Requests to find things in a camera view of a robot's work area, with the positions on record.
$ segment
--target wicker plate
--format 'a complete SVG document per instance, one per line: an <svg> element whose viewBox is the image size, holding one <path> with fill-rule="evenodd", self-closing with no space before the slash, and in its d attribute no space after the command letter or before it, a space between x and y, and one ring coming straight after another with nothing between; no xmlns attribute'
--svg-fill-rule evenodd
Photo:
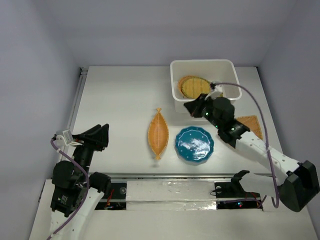
<svg viewBox="0 0 320 240"><path fill-rule="evenodd" d="M261 128L260 128L260 124L258 121L258 118L256 115L252 115L252 116L241 116L238 117L237 120L246 125L248 128L250 128L250 130L252 132L254 132L254 134L260 138L261 140L263 139L263 135L261 132Z"/></svg>
<svg viewBox="0 0 320 240"><path fill-rule="evenodd" d="M211 91L210 83L201 77L190 77L181 83L181 92L190 99L196 99L200 94L208 94Z"/></svg>
<svg viewBox="0 0 320 240"><path fill-rule="evenodd" d="M155 154L155 159L159 160L160 155L166 149L169 140L169 129L166 120L160 113L161 108L157 108L157 113L152 119L148 130L148 142Z"/></svg>

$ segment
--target white plastic bin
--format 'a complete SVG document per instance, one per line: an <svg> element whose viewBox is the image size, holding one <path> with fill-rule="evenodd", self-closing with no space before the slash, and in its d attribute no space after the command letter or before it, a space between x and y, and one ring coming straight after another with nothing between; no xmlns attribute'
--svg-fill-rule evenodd
<svg viewBox="0 0 320 240"><path fill-rule="evenodd" d="M178 89L178 82L184 76L197 76L209 82L239 84L234 64L227 59L175 60L170 64L171 88L174 107L178 113L187 113L184 103L192 101L185 98ZM223 96L234 102L241 98L239 87L224 85Z"/></svg>

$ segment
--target blue plate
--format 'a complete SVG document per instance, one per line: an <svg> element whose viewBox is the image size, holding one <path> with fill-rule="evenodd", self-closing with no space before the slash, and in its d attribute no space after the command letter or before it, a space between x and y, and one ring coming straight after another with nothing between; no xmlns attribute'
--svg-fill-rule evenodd
<svg viewBox="0 0 320 240"><path fill-rule="evenodd" d="M175 137L175 150L189 162L203 163L214 152L215 142L209 132L202 127L189 126Z"/></svg>

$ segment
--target gray wall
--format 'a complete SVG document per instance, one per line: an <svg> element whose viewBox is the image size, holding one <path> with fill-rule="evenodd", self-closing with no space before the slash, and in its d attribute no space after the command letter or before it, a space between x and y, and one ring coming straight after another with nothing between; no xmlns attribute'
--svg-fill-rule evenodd
<svg viewBox="0 0 320 240"><path fill-rule="evenodd" d="M77 62L258 66L296 0L45 0Z"/></svg>
<svg viewBox="0 0 320 240"><path fill-rule="evenodd" d="M79 68L43 1L0 1L0 239L28 239Z"/></svg>
<svg viewBox="0 0 320 240"><path fill-rule="evenodd" d="M320 173L320 0L298 0L260 65L283 151ZM308 205L320 236L320 195Z"/></svg>

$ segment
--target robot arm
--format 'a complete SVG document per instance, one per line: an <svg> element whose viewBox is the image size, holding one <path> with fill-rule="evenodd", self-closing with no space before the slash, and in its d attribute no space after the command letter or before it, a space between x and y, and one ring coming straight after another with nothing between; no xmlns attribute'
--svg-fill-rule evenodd
<svg viewBox="0 0 320 240"><path fill-rule="evenodd" d="M184 106L195 118L206 118L218 129L218 136L226 143L241 151L246 157L254 158L270 170L266 143L250 129L235 119L235 107L221 91L215 89L209 94L201 94L196 100ZM301 163L289 158L272 147L268 148L276 176L276 191L281 202L294 212L301 209L320 191L316 167L309 161ZM256 192L275 197L273 178L258 176L249 171L241 171L231 183L245 192Z"/></svg>
<svg viewBox="0 0 320 240"><path fill-rule="evenodd" d="M64 156L67 155L56 147L54 141L58 146L76 148L73 158L68 157L70 161L60 161L53 169L54 192L50 205L52 235L48 240L80 240L98 202L110 193L109 176L95 172L88 178L85 174L89 172L94 152L101 152L108 146L108 131L108 124L96 125L78 135L72 135L67 129L58 131L51 140L52 146Z"/></svg>

